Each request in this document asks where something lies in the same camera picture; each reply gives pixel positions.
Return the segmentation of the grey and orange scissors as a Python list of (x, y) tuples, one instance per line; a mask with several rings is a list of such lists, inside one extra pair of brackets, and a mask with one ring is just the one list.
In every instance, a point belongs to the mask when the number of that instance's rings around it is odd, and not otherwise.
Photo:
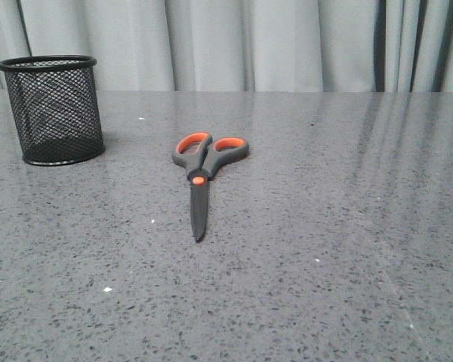
[(214, 141), (207, 132), (185, 136), (173, 150), (173, 162), (185, 169), (190, 183), (190, 221), (195, 241), (203, 239), (207, 228), (209, 181), (222, 166), (244, 158), (248, 151), (244, 139), (224, 137)]

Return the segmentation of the black mesh pen holder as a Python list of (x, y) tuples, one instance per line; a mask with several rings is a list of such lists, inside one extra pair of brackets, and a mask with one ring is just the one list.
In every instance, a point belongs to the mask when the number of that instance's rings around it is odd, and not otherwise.
[(0, 61), (23, 160), (37, 166), (87, 161), (105, 150), (94, 57), (50, 55)]

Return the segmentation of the grey curtain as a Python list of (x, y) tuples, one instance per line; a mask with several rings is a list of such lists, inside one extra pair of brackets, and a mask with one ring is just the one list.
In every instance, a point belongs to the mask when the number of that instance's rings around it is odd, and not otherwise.
[(0, 1), (0, 61), (53, 54), (105, 91), (453, 92), (453, 1)]

